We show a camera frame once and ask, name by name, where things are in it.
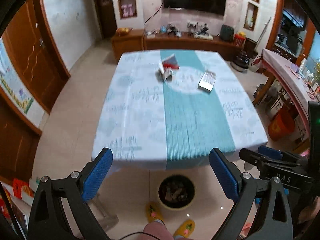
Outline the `left yellow embroidered slipper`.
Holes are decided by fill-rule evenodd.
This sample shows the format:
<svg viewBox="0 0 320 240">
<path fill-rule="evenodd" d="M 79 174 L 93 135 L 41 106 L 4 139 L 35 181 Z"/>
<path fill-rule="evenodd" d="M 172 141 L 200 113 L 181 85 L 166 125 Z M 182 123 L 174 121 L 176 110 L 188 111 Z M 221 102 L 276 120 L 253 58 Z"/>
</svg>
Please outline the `left yellow embroidered slipper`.
<svg viewBox="0 0 320 240">
<path fill-rule="evenodd" d="M 145 208 L 146 218 L 149 223 L 154 221 L 160 221 L 164 223 L 161 208 L 156 202 L 149 202 Z"/>
</svg>

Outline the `white and teal tablecloth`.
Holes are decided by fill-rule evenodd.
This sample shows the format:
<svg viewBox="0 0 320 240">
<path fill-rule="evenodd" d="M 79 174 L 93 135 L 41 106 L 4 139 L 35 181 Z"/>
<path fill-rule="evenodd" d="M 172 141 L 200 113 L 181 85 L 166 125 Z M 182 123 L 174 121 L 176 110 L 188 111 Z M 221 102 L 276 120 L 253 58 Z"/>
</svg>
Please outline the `white and teal tablecloth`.
<svg viewBox="0 0 320 240">
<path fill-rule="evenodd" d="M 158 65 L 171 54 L 180 68 L 163 81 Z M 198 87 L 205 71 L 216 74 L 211 92 Z M 138 51 L 118 62 L 92 157 L 106 147 L 115 168 L 175 170 L 207 165 L 213 148 L 236 161 L 242 148 L 255 151 L 267 142 L 248 94 L 219 53 Z"/>
</svg>

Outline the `side table with pink cloth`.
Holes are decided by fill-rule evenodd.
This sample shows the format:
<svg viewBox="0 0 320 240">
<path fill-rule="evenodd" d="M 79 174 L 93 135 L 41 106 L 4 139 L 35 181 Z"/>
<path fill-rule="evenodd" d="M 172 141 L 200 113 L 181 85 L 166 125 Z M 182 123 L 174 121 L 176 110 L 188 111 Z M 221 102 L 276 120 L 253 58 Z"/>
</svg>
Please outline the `side table with pink cloth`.
<svg viewBox="0 0 320 240">
<path fill-rule="evenodd" d="M 310 133 L 308 103 L 317 103 L 318 100 L 303 78 L 293 71 L 292 62 L 274 51 L 263 49 L 262 54 L 253 60 L 252 65 L 263 68 L 268 77 L 265 87 L 253 100 L 253 105 L 260 103 L 274 80 L 278 80 L 294 103 L 307 133 Z"/>
</svg>

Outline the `red white wrapper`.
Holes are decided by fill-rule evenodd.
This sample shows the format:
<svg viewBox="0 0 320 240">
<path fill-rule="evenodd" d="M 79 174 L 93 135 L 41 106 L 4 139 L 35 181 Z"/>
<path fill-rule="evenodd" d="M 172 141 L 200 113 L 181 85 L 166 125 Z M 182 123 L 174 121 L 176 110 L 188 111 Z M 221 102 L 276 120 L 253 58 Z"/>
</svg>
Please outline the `red white wrapper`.
<svg viewBox="0 0 320 240">
<path fill-rule="evenodd" d="M 175 54 L 163 59 L 158 65 L 158 72 L 163 81 L 171 78 L 173 74 L 180 68 Z"/>
</svg>

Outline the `black round speaker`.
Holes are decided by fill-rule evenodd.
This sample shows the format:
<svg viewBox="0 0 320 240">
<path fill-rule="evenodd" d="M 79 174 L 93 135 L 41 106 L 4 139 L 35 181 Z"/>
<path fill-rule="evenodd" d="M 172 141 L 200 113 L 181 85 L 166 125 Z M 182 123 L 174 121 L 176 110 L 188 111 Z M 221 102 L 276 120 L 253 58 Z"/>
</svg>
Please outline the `black round speaker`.
<svg viewBox="0 0 320 240">
<path fill-rule="evenodd" d="M 234 28 L 223 24 L 221 26 L 220 35 L 221 40 L 226 42 L 233 42 L 234 39 Z"/>
</svg>

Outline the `right yellow embroidered slipper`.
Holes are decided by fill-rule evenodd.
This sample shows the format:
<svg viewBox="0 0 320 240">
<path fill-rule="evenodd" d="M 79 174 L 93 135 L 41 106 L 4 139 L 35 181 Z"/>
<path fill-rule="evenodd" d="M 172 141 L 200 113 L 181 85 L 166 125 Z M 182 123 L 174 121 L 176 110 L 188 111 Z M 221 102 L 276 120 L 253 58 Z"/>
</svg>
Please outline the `right yellow embroidered slipper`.
<svg viewBox="0 0 320 240">
<path fill-rule="evenodd" d="M 195 222 L 191 219 L 184 221 L 173 234 L 174 239 L 189 239 L 195 229 Z"/>
</svg>

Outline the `round yellow-rimmed trash bin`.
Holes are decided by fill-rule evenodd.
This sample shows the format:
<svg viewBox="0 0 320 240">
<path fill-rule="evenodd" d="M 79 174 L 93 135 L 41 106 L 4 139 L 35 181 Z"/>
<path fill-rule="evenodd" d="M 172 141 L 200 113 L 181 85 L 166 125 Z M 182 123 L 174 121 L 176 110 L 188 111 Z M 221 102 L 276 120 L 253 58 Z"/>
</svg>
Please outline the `round yellow-rimmed trash bin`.
<svg viewBox="0 0 320 240">
<path fill-rule="evenodd" d="M 173 174 L 160 183 L 157 196 L 165 208 L 181 210 L 188 207 L 195 199 L 196 187 L 188 177 Z"/>
</svg>

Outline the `brown wooden door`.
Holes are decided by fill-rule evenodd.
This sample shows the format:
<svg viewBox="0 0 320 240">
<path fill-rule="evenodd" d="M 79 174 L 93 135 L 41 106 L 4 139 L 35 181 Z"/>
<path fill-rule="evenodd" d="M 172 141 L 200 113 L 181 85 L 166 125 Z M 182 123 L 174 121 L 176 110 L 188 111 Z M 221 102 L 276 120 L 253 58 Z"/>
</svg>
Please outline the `brown wooden door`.
<svg viewBox="0 0 320 240">
<path fill-rule="evenodd" d="M 54 42 L 43 0 L 27 0 L 2 38 L 23 84 L 50 113 L 70 74 Z"/>
</svg>

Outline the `wooden tv cabinet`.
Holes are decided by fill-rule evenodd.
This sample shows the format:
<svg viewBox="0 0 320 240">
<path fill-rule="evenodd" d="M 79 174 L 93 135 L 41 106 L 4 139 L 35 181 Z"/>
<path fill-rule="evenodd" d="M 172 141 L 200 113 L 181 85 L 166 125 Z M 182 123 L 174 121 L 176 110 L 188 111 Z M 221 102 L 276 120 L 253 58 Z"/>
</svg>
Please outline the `wooden tv cabinet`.
<svg viewBox="0 0 320 240">
<path fill-rule="evenodd" d="M 219 37 L 205 40 L 194 38 L 185 32 L 181 37 L 168 34 L 146 35 L 143 29 L 133 29 L 124 36 L 114 35 L 111 44 L 117 61 L 123 53 L 159 49 L 213 51 L 219 53 L 224 60 L 232 61 L 244 48 L 234 42 L 223 41 Z"/>
</svg>

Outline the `silver cardboard box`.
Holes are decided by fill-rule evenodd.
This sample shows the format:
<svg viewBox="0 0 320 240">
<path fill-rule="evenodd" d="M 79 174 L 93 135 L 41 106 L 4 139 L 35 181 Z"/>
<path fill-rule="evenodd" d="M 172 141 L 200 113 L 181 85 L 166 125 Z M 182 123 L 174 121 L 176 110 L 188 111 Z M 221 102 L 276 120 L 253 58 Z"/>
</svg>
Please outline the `silver cardboard box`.
<svg viewBox="0 0 320 240">
<path fill-rule="evenodd" d="M 216 74 L 214 72 L 205 71 L 199 81 L 198 87 L 199 89 L 204 89 L 211 92 L 213 90 L 215 80 Z"/>
</svg>

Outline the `orange red plastic bucket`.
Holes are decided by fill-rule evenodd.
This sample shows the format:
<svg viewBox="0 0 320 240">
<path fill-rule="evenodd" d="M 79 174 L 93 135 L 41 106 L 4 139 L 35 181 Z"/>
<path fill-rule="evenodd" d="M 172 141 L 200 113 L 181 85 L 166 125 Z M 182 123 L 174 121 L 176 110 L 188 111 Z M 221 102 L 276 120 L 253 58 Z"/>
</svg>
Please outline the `orange red plastic bucket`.
<svg viewBox="0 0 320 240">
<path fill-rule="evenodd" d="M 283 137 L 291 135 L 295 130 L 295 121 L 287 109 L 281 108 L 270 124 L 268 125 L 268 135 L 273 141 L 278 141 Z"/>
</svg>

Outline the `yellow embroidered slipper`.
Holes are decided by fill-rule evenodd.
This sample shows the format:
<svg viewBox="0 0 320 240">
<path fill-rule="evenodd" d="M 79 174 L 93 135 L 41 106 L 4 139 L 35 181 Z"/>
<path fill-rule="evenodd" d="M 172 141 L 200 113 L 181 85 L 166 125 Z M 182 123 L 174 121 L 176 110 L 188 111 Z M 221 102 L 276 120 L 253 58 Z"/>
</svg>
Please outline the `yellow embroidered slipper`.
<svg viewBox="0 0 320 240">
<path fill-rule="evenodd" d="M 195 222 L 191 219 L 184 221 L 173 234 L 174 239 L 189 239 L 195 229 Z"/>
<path fill-rule="evenodd" d="M 160 221 L 164 223 L 161 208 L 156 202 L 149 202 L 145 208 L 146 218 L 149 223 L 154 221 Z"/>
</svg>

